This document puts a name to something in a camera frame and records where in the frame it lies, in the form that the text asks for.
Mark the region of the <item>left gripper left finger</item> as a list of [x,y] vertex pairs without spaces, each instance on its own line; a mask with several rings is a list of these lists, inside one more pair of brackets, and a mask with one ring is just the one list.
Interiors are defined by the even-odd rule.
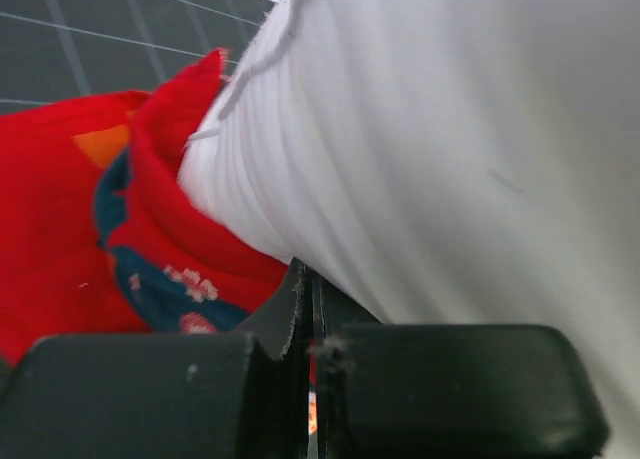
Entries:
[[306,268],[237,329],[58,335],[1,395],[5,458],[303,458]]

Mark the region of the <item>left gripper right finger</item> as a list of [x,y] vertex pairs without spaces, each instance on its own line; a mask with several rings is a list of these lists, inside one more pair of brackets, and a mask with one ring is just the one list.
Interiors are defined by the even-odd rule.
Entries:
[[384,325],[310,282],[321,458],[594,458],[610,429],[541,325]]

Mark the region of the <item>red patterned pillowcase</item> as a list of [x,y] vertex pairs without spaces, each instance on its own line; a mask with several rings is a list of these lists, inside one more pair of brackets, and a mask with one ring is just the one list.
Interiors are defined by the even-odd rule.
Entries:
[[60,335],[247,333],[290,353],[305,269],[207,218],[178,171],[228,80],[223,49],[146,92],[1,119],[1,359]]

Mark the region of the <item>white pillow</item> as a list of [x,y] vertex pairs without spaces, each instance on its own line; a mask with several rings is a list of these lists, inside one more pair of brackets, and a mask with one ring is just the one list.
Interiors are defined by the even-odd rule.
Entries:
[[284,0],[178,182],[377,319],[543,323],[639,454],[639,0]]

